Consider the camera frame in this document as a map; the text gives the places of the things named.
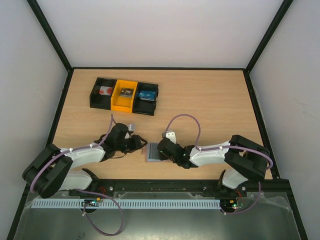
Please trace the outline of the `blue VIP card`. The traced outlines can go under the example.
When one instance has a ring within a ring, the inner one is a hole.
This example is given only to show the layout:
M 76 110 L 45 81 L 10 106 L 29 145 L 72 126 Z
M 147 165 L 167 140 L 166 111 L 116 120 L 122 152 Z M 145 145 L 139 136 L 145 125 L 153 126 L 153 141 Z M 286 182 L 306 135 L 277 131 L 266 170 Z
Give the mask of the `blue VIP card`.
M 138 93 L 138 97 L 141 100 L 154 101 L 156 99 L 156 92 L 150 90 L 140 90 Z

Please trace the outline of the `black bin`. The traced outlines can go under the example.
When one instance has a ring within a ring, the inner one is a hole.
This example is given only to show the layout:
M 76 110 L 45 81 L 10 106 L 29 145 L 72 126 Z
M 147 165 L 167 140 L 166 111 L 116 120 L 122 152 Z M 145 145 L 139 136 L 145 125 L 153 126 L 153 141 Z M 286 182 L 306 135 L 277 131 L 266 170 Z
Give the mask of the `black bin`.
M 116 83 L 116 79 L 98 77 L 89 95 L 89 106 L 111 110 L 111 99 Z
M 140 90 L 154 91 L 156 93 L 156 98 L 154 101 L 141 100 L 138 97 Z M 142 114 L 153 116 L 155 114 L 157 97 L 159 95 L 159 85 L 154 83 L 147 82 L 138 82 L 136 93 L 133 100 L 132 112 L 135 114 Z

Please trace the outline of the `yellow bin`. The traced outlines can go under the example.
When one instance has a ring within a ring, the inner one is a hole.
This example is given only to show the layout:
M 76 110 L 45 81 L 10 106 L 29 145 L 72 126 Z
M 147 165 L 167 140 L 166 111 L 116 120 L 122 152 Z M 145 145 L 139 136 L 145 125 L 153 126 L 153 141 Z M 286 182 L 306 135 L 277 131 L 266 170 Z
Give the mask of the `yellow bin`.
M 111 110 L 132 113 L 137 86 L 137 81 L 117 79 L 110 100 Z M 123 89 L 130 90 L 130 93 L 122 93 Z

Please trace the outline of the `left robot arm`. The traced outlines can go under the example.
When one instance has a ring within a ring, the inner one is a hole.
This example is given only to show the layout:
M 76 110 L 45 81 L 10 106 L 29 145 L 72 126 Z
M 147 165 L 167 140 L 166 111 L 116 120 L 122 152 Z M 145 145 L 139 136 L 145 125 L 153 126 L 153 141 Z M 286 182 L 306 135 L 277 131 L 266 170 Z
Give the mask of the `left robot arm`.
M 32 193 L 37 193 L 43 199 L 59 191 L 86 190 L 96 176 L 90 170 L 79 167 L 112 159 L 117 152 L 131 154 L 147 143 L 134 134 L 131 125 L 112 123 L 106 134 L 88 145 L 75 148 L 47 145 L 24 170 L 22 179 Z

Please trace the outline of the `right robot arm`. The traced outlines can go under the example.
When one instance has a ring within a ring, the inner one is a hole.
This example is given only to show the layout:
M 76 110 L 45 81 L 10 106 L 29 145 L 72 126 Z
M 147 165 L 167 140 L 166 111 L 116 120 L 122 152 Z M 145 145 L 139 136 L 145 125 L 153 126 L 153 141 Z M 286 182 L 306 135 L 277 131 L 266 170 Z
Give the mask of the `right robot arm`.
M 188 145 L 164 137 L 157 145 L 160 160 L 170 160 L 184 169 L 198 168 L 205 165 L 228 164 L 219 179 L 218 191 L 229 196 L 244 182 L 261 182 L 266 171 L 273 167 L 270 151 L 241 135 L 233 135 L 231 140 L 210 146 Z

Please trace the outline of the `white red card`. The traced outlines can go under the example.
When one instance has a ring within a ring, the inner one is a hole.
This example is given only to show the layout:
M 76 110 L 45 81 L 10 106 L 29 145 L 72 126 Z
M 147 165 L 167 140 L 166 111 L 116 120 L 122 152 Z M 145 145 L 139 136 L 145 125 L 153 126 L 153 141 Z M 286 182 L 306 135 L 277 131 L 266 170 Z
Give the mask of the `white red card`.
M 110 86 L 101 86 L 98 93 L 104 96 L 111 96 L 113 92 L 113 88 Z

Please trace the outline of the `black aluminium frame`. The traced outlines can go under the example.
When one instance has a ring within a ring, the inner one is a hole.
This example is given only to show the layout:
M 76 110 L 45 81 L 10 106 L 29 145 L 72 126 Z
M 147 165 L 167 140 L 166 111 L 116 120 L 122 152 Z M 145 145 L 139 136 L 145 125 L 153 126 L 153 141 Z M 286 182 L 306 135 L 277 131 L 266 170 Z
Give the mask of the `black aluminium frame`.
M 32 13 L 37 18 L 37 21 L 41 25 L 41 28 L 47 35 L 48 39 L 50 40 L 51 45 L 53 46 L 54 50 L 57 52 L 61 62 L 65 66 L 67 70 L 67 77 L 64 82 L 64 86 L 62 88 L 61 96 L 59 99 L 59 103 L 54 115 L 54 119 L 52 122 L 52 126 L 50 128 L 50 132 L 48 134 L 47 138 L 47 144 L 50 144 L 53 142 L 54 136 L 57 131 L 58 127 L 58 121 L 60 120 L 61 113 L 63 110 L 63 105 L 65 104 L 65 100 L 67 97 L 67 93 L 71 84 L 71 78 L 74 74 L 74 71 L 76 70 L 75 67 L 72 67 L 70 63 L 67 60 L 67 57 L 65 53 L 63 52 L 59 41 L 57 40 L 47 18 L 45 17 L 45 14 L 43 13 L 39 3 L 36 0 L 29 0 L 28 5 L 30 6 L 30 9 L 32 10 Z M 272 149 L 272 145 L 267 133 L 267 128 L 265 124 L 265 120 L 263 118 L 263 113 L 258 101 L 258 97 L 256 94 L 256 91 L 254 90 L 254 85 L 250 77 L 250 72 L 256 65 L 257 61 L 263 54 L 263 51 L 265 50 L 266 46 L 268 45 L 270 39 L 276 32 L 277 28 L 281 24 L 281 21 L 289 11 L 291 5 L 293 4 L 293 1 L 291 0 L 284 0 L 278 11 L 276 12 L 274 18 L 272 19 L 268 29 L 266 30 L 262 40 L 260 41 L 257 49 L 255 50 L 252 58 L 250 59 L 248 65 L 246 68 L 241 69 L 241 71 L 244 74 L 244 80 L 246 83 L 246 87 L 248 90 L 248 94 L 250 97 L 250 101 L 253 107 L 253 111 L 255 114 L 255 118 L 257 121 L 257 126 L 259 129 L 260 136 L 262 138 L 262 143 L 265 147 L 267 147 L 269 150 Z M 281 178 L 280 172 L 278 169 L 278 165 L 276 162 L 273 163 L 273 167 L 271 169 L 271 180 L 265 180 L 262 184 L 263 190 L 267 193 L 286 193 L 288 198 L 289 206 L 291 207 L 293 211 L 293 217 L 294 222 L 297 228 L 297 232 L 299 234 L 299 238 L 302 240 L 306 240 L 308 238 L 305 227 L 303 225 L 303 221 L 301 219 L 300 212 L 298 210 L 298 206 L 293 194 L 292 186 L 289 182 L 289 180 Z M 183 187 L 185 187 L 187 184 L 192 184 L 194 187 L 200 187 L 203 186 L 206 183 L 206 180 L 204 179 L 183 179 L 183 180 L 173 180 L 173 179 L 160 179 L 160 180 L 151 180 L 151 179 L 138 179 L 138 180 L 129 180 L 129 179 L 114 179 L 112 180 L 113 183 L 119 185 L 119 186 L 126 186 L 129 187 L 132 190 L 141 190 L 143 192 L 148 192 L 151 190 L 152 187 L 159 187 L 161 191 L 164 190 L 174 190 L 174 191 L 182 191 Z M 23 194 L 21 196 L 21 200 L 19 202 L 18 208 L 16 210 L 15 216 L 13 218 L 13 222 L 11 224 L 10 230 L 8 232 L 7 239 L 12 240 L 18 235 L 19 231 L 19 224 L 22 221 L 23 216 L 23 208 L 25 207 L 25 204 L 27 202 L 27 196 L 30 192 L 29 185 L 26 185 Z

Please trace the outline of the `metal front plate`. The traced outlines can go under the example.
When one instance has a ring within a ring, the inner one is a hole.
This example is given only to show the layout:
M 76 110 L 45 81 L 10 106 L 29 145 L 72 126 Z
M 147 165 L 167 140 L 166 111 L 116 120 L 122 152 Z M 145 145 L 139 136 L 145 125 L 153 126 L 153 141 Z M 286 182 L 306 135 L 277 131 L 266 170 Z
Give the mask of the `metal front plate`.
M 298 240 L 285 195 L 252 192 L 244 209 L 31 208 L 29 196 L 16 240 Z M 126 193 L 135 200 L 212 200 L 191 195 Z

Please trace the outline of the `right black bin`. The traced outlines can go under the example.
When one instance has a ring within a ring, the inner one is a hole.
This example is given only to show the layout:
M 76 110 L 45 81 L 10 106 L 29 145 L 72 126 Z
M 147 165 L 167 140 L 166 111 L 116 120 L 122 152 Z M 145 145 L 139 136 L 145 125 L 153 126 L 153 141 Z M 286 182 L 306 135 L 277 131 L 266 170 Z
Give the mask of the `right black bin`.
M 141 100 L 138 97 L 140 90 L 154 91 L 156 93 L 156 98 L 154 101 Z M 154 83 L 147 82 L 138 82 L 136 93 L 133 100 L 132 112 L 135 114 L 142 114 L 153 116 L 155 114 L 157 97 L 159 95 L 159 85 Z

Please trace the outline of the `dark card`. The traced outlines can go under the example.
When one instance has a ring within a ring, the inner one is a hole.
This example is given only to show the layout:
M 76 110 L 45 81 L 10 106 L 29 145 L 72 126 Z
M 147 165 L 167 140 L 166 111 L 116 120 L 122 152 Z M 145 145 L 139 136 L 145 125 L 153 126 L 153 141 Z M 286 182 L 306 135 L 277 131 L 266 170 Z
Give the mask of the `dark card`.
M 133 93 L 134 93 L 134 89 L 133 88 L 125 88 L 125 87 L 123 87 L 120 90 L 120 94 L 119 95 L 121 97 L 131 98 L 133 96 Z

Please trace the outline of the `left black bin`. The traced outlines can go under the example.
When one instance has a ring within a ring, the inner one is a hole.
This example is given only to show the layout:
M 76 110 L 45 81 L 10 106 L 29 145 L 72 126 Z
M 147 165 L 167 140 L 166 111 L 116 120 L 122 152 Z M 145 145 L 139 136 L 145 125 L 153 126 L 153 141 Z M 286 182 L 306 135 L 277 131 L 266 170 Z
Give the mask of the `left black bin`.
M 98 77 L 89 95 L 89 106 L 111 110 L 111 99 L 116 83 L 116 79 Z

